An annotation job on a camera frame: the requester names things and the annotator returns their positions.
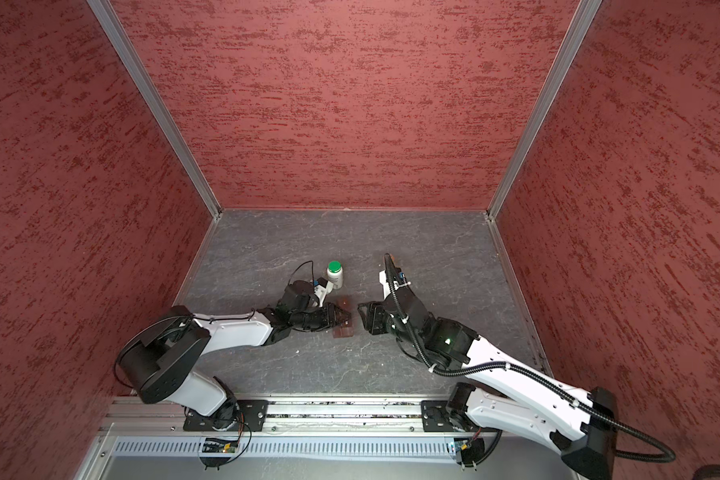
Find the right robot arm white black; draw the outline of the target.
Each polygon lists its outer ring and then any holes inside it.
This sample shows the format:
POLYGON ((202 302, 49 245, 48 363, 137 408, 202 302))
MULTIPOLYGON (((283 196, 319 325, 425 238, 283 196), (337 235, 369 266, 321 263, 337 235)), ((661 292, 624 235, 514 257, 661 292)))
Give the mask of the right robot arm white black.
POLYGON ((605 420, 616 416, 617 403, 610 391, 573 387, 530 368, 475 330, 434 316, 408 287, 358 312, 370 334, 391 334, 423 352, 432 372, 460 378, 447 407, 459 427, 506 430, 559 454, 586 479, 612 478, 617 431, 605 420))

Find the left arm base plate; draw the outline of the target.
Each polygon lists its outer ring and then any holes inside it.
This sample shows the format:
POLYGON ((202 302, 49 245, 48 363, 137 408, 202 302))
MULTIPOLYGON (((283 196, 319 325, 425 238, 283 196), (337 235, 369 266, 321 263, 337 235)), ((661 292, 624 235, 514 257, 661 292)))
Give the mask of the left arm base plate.
POLYGON ((186 432, 240 432, 245 427, 260 432, 266 419, 267 400, 227 400, 214 413, 203 416, 192 409, 185 411, 183 430, 186 432))

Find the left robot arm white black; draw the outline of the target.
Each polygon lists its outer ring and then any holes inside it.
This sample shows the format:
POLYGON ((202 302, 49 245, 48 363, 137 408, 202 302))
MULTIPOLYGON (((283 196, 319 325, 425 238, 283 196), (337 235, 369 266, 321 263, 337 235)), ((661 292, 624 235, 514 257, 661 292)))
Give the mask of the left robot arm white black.
POLYGON ((232 390, 203 374, 199 359, 220 350, 263 347, 296 331, 319 333, 351 320, 351 313, 326 297, 333 284, 323 278, 289 283, 275 306, 248 313, 206 315, 185 306, 130 339, 118 353, 116 379, 134 390, 145 404, 169 401, 186 409, 215 431, 226 431, 242 420, 232 390))

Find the white pill bottle green cap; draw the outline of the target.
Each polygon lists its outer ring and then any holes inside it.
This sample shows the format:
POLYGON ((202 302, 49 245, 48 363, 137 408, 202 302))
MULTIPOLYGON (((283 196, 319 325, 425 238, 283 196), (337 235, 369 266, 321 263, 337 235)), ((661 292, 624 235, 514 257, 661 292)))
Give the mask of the white pill bottle green cap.
POLYGON ((328 263, 326 269, 327 279, 334 285, 334 289, 341 289, 344 283, 343 265, 338 260, 328 263))

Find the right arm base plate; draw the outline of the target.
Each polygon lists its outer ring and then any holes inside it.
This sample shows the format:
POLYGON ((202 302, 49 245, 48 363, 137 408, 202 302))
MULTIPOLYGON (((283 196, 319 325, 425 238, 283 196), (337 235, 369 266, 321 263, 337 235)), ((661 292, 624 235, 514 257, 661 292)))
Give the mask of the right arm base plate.
POLYGON ((425 432, 483 433, 499 432, 492 427, 479 427, 466 415, 466 406, 447 400, 423 400, 420 402, 423 430, 425 432))

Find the brown weekly pill organizer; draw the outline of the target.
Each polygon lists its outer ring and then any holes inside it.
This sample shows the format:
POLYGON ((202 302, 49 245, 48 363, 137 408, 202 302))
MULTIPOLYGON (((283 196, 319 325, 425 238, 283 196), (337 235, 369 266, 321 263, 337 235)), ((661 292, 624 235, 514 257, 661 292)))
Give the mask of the brown weekly pill organizer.
POLYGON ((355 333, 355 323, 358 318, 356 304, 350 295, 341 295, 333 300, 336 305, 337 323, 332 329, 334 338, 350 338, 355 333))

